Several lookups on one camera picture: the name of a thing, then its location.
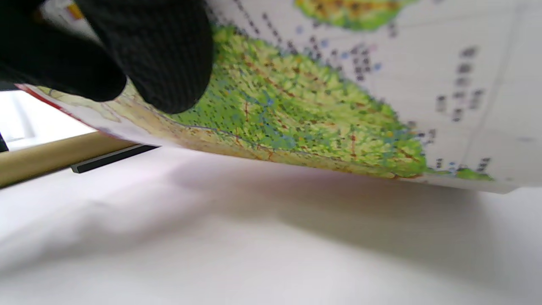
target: green land area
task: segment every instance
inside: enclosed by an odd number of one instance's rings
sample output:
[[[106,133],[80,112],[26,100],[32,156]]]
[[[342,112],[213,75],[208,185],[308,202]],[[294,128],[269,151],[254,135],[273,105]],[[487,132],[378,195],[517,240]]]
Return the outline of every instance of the green land area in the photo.
[[[295,0],[307,17],[350,30],[374,31],[418,0]]]
[[[431,174],[431,175],[442,175],[442,176],[452,176],[452,172],[448,170],[435,170],[428,168],[425,173]],[[485,173],[478,173],[476,171],[471,170],[470,168],[462,168],[458,169],[453,175],[453,177],[460,178],[460,179],[467,179],[467,180],[478,180],[478,181],[495,181],[491,176]]]
[[[218,131],[232,145],[301,152],[415,177],[425,169],[420,142],[390,105],[301,54],[217,27],[209,88],[175,122]]]

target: paper map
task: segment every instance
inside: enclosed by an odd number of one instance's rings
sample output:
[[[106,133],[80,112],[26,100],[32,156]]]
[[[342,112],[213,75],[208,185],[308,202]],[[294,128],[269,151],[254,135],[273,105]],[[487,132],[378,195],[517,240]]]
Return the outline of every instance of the paper map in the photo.
[[[70,4],[49,1],[45,15],[85,33]],[[214,72],[185,113],[159,113],[131,84],[107,103],[29,88],[140,142],[436,184],[542,183],[542,0],[209,0],[207,11]]]

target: white surface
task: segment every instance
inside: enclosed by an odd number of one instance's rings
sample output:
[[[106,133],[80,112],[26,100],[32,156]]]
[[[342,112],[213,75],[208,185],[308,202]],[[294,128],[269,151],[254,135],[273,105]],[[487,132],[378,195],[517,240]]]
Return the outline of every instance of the white surface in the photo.
[[[23,118],[16,116],[17,113],[9,111],[10,104],[3,103],[9,100],[19,103],[28,120],[28,126],[22,122]],[[0,92],[0,122],[0,131],[12,130],[16,131],[19,137],[24,137],[18,141],[7,142],[11,151],[96,131],[23,91]],[[26,130],[29,135],[25,135],[25,127],[29,129]]]
[[[540,189],[160,148],[0,191],[0,304],[541,304]]]

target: black strip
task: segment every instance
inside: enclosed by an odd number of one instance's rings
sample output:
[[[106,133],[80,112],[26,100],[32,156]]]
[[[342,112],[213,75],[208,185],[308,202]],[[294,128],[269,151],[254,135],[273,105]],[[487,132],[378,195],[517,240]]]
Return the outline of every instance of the black strip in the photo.
[[[9,151],[9,148],[8,148],[8,145],[4,141],[2,134],[0,134],[0,153],[3,153],[5,151]]]
[[[119,151],[112,152],[107,155],[99,156],[90,160],[86,160],[72,165],[72,171],[76,174],[82,174],[86,171],[93,170],[108,164],[120,161],[135,155],[142,154],[146,151],[153,150],[156,146],[135,145]]]

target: gloved hand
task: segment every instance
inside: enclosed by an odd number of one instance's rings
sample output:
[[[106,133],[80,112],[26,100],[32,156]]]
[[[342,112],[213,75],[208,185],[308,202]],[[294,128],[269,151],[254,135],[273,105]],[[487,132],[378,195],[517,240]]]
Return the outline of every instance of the gloved hand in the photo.
[[[127,75],[168,113],[189,109],[205,91],[213,42],[202,0],[76,0],[105,49],[37,23],[42,2],[0,0],[0,80],[108,101]]]

